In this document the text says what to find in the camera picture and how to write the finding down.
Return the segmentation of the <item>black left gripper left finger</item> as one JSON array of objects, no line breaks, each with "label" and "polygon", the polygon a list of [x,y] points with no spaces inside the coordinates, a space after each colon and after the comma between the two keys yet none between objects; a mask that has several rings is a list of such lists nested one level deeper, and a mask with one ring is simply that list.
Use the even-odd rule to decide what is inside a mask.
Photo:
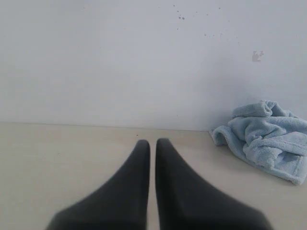
[{"label": "black left gripper left finger", "polygon": [[145,230],[150,145],[139,140],[130,156],[100,188],[58,212],[48,230]]}]

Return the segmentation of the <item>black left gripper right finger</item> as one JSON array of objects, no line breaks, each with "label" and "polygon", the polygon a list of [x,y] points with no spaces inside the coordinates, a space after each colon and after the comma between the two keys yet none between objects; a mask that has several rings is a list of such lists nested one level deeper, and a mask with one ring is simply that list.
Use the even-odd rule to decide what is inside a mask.
[{"label": "black left gripper right finger", "polygon": [[162,230],[271,230],[265,215],[200,177],[166,138],[156,143],[155,190]]}]

